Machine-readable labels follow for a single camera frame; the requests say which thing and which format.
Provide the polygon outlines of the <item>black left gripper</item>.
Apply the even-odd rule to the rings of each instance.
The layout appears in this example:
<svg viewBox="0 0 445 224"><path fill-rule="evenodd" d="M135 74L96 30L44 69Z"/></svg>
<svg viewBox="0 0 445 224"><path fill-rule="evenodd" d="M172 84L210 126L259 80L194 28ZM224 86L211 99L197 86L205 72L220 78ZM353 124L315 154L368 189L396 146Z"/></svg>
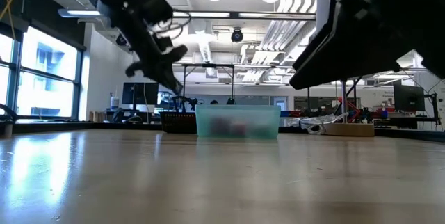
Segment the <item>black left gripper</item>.
<svg viewBox="0 0 445 224"><path fill-rule="evenodd" d="M153 24L171 19L172 7L166 0L129 0L124 14L127 16L124 36L139 57L138 62L126 69L126 75L132 77L141 71L175 95L180 95L183 86L175 77L172 64L179 61L188 49L179 45L165 54L170 40L156 40L148 29Z"/></svg>

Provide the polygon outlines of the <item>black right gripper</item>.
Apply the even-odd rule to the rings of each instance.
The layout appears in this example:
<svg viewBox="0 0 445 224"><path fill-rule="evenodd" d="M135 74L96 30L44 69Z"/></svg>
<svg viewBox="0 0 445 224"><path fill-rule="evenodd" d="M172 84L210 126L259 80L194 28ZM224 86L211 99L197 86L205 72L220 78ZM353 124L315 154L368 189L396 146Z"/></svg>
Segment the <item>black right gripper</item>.
<svg viewBox="0 0 445 224"><path fill-rule="evenodd" d="M416 51L445 79L445 0L337 0L329 34L320 32L293 64L296 90L398 70Z"/></svg>

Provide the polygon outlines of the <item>black computer monitor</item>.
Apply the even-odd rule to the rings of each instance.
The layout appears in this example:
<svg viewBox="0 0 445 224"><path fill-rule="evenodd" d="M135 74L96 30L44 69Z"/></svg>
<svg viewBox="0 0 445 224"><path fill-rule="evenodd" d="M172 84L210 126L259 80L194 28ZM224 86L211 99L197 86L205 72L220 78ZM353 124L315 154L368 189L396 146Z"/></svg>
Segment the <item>black computer monitor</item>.
<svg viewBox="0 0 445 224"><path fill-rule="evenodd" d="M398 111L425 111L423 88L418 86L393 85L394 106Z"/></svg>
<svg viewBox="0 0 445 224"><path fill-rule="evenodd" d="M122 104L131 105L133 110L138 105L156 105L158 92L157 83L124 83Z"/></svg>

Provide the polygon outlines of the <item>small black bin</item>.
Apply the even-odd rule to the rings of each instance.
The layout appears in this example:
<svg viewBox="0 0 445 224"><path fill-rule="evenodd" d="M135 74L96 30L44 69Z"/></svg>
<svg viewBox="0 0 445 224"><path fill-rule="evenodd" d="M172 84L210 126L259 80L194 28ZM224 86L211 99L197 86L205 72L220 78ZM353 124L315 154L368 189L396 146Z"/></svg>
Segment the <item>small black bin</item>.
<svg viewBox="0 0 445 224"><path fill-rule="evenodd" d="M162 130L169 134L196 134L194 113L160 112Z"/></svg>

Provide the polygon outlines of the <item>teal translucent bin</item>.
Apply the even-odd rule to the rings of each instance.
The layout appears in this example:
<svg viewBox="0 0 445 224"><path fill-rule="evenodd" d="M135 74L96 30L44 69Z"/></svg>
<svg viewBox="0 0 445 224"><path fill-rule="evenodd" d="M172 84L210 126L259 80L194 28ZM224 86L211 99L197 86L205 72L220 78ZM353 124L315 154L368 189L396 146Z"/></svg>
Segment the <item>teal translucent bin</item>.
<svg viewBox="0 0 445 224"><path fill-rule="evenodd" d="M275 139L279 134L281 108L271 105L197 105L195 117L197 135L205 138L235 138L214 136L211 122L214 118L225 118L231 122L246 122L248 125L245 138Z"/></svg>

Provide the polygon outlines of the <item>cardboard boxes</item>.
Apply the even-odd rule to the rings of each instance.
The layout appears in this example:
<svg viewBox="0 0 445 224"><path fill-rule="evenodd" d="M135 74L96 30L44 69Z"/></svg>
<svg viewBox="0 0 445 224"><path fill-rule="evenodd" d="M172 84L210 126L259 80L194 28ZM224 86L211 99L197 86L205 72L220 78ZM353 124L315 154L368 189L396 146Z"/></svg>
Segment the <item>cardboard boxes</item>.
<svg viewBox="0 0 445 224"><path fill-rule="evenodd" d="M104 122L106 120L106 112L104 111L90 111L89 112L89 121L91 122Z"/></svg>

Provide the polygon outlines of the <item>long ceiling light strip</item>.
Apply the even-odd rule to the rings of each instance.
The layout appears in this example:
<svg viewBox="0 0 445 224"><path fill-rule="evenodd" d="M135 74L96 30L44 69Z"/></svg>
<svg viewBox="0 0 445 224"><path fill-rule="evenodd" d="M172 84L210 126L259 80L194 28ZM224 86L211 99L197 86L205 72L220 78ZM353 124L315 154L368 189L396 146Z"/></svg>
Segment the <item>long ceiling light strip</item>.
<svg viewBox="0 0 445 224"><path fill-rule="evenodd" d="M64 18L105 17L96 10L59 9L58 14ZM235 20L280 20L280 21L316 21L316 13L276 13L276 12L220 12L220 11L182 11L173 12L174 19L235 19Z"/></svg>

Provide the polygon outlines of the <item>large glass window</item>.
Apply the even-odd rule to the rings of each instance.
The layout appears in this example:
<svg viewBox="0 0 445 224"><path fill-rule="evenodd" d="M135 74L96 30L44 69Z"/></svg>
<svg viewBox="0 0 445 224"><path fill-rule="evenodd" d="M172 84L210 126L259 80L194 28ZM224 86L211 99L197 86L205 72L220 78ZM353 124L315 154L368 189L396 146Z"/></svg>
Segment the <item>large glass window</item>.
<svg viewBox="0 0 445 224"><path fill-rule="evenodd" d="M81 52L33 27L0 33L0 104L17 115L71 118L77 109Z"/></svg>

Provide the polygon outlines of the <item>black metal rig frame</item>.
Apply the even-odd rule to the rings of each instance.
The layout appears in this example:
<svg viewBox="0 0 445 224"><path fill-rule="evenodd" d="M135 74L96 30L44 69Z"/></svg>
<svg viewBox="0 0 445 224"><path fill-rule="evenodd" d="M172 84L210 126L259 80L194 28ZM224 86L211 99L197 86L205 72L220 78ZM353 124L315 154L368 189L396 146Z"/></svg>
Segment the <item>black metal rig frame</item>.
<svg viewBox="0 0 445 224"><path fill-rule="evenodd" d="M260 69L260 70L269 70L269 69L290 69L291 66L284 66L284 65L239 65L239 64L225 64L225 63L174 63L174 67L183 67L184 73L183 73L183 81L182 81L182 96L184 97L186 94L186 85L188 82L186 81L186 78L189 74L194 72L194 70L197 67L201 68L213 68L218 69L222 68L230 77L231 82L230 83L209 83L209 82L194 82L195 85L224 85L224 86L231 86L231 98L234 99L234 86L235 86L235 69L243 69L243 68L252 68L254 70Z"/></svg>

